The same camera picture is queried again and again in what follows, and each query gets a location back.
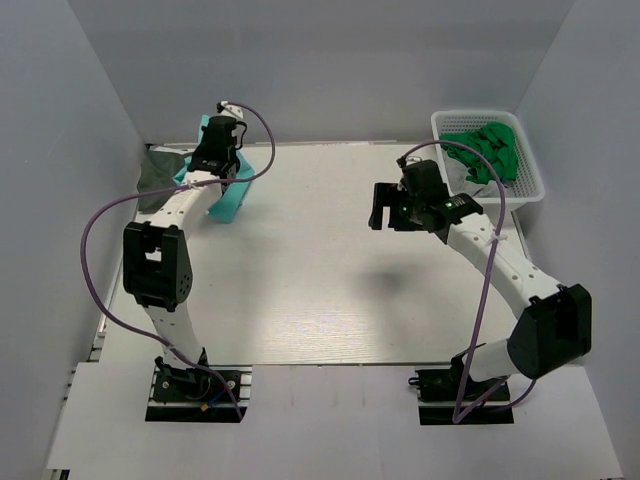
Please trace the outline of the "crumpled grey t-shirt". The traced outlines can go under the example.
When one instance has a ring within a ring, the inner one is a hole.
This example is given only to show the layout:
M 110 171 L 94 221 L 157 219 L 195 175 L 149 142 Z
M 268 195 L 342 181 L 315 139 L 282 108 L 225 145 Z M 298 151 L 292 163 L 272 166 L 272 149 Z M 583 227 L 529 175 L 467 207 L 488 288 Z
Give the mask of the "crumpled grey t-shirt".
M 490 178 L 487 184 L 474 183 L 468 180 L 468 169 L 458 160 L 446 159 L 445 170 L 449 188 L 453 194 L 465 193 L 480 199 L 499 197 L 499 190 L 493 178 Z

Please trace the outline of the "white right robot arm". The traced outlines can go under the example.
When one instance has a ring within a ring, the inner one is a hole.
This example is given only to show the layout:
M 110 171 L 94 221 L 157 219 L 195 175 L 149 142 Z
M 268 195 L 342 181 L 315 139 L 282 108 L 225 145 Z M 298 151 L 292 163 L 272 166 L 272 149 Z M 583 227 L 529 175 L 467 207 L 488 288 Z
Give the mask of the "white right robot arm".
M 563 285 L 501 239 L 470 196 L 426 204 L 394 183 L 377 183 L 369 225 L 437 235 L 489 278 L 511 309 L 516 324 L 508 338 L 463 355 L 471 381 L 513 374 L 537 380 L 591 351 L 590 293 L 580 284 Z

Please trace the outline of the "folded dark olive t-shirt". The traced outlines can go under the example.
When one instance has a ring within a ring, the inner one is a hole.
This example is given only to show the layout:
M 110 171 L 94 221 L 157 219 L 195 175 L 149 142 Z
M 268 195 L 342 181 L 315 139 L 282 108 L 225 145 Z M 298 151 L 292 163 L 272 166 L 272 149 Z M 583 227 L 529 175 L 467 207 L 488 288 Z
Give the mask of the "folded dark olive t-shirt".
M 174 177 L 186 166 L 187 157 L 188 154 L 182 152 L 147 150 L 142 161 L 137 190 L 145 193 L 174 186 Z M 172 192 L 140 198 L 138 211 L 141 214 L 153 214 L 171 196 Z

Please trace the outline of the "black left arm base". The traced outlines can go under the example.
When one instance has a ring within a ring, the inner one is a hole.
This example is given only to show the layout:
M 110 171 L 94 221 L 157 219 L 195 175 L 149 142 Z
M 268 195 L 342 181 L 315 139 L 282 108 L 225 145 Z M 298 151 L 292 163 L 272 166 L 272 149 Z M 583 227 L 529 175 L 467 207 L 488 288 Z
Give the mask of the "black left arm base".
M 233 393 L 242 414 L 249 406 L 252 368 L 222 367 L 215 376 L 198 373 L 191 380 L 180 379 L 168 368 L 154 368 L 145 420 L 178 423 L 239 423 L 241 421 L 227 392 Z

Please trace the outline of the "white plastic basket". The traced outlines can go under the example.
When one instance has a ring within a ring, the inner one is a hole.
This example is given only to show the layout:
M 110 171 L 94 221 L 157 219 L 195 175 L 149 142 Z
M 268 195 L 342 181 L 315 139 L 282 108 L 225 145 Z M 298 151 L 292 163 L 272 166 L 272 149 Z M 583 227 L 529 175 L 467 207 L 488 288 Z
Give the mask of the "white plastic basket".
M 514 114 L 496 110 L 444 110 L 431 115 L 435 139 L 444 135 L 477 131 L 491 122 L 508 126 L 514 134 L 513 150 L 518 165 L 515 179 L 504 181 L 507 208 L 515 211 L 528 203 L 542 200 L 545 189 L 536 160 L 526 134 Z M 443 146 L 436 146 L 436 155 L 443 178 L 452 193 L 469 193 L 482 205 L 491 205 L 495 209 L 499 207 L 499 192 L 493 179 L 487 185 L 471 182 L 466 179 L 467 169 L 460 161 L 451 158 Z

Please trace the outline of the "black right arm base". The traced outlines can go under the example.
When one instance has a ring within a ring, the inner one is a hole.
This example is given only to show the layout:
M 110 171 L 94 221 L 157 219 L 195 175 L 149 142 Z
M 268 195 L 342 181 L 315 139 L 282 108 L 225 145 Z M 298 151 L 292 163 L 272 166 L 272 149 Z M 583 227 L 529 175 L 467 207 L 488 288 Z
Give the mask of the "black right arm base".
M 453 383 L 450 371 L 444 368 L 420 369 L 408 379 L 418 399 L 421 426 L 455 426 L 454 407 L 458 386 Z M 510 425 L 514 423 L 509 387 L 503 383 L 479 406 L 466 415 L 462 425 Z

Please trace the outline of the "teal t-shirt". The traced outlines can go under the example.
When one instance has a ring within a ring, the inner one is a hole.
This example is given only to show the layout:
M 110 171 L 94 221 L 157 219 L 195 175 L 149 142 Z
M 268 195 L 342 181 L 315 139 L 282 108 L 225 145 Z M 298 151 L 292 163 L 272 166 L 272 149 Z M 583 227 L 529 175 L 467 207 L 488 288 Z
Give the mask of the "teal t-shirt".
M 203 129 L 208 125 L 209 115 L 202 115 L 200 120 L 200 131 L 198 133 L 198 143 L 201 142 L 204 132 Z M 240 161 L 240 167 L 237 172 L 237 178 L 248 178 L 256 172 L 251 164 L 246 160 L 241 152 L 237 153 Z M 191 162 L 191 154 L 189 154 L 184 162 L 183 167 L 173 177 L 176 185 L 179 185 L 187 173 L 187 167 Z M 220 199 L 218 199 L 208 209 L 208 215 L 219 223 L 230 224 L 233 222 L 237 211 L 242 206 L 244 198 L 249 190 L 250 183 L 232 183 Z

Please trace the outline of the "crumpled green t-shirt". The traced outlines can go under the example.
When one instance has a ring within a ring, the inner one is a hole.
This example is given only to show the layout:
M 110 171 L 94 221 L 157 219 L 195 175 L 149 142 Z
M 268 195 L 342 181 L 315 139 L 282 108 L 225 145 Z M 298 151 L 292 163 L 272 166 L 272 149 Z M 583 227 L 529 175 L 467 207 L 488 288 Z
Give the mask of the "crumpled green t-shirt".
M 515 150 L 515 134 L 509 126 L 490 122 L 476 130 L 443 134 L 440 138 L 449 143 L 464 144 L 479 152 L 492 165 L 503 184 L 517 179 L 519 157 Z M 450 158 L 458 160 L 468 169 L 468 180 L 479 184 L 487 184 L 490 178 L 494 180 L 485 163 L 476 155 L 449 143 L 443 145 L 444 150 Z

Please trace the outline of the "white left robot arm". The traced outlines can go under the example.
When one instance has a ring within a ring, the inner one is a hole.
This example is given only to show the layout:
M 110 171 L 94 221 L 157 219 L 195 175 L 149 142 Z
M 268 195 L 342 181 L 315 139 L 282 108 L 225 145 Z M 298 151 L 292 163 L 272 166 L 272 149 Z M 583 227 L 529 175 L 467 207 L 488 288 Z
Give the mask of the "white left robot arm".
M 131 222 L 124 231 L 124 289 L 168 343 L 163 361 L 172 368 L 207 364 L 186 305 L 194 283 L 187 240 L 227 188 L 201 183 L 236 177 L 240 166 L 236 145 L 234 133 L 203 134 L 184 177 L 193 186 L 173 193 L 150 219 Z

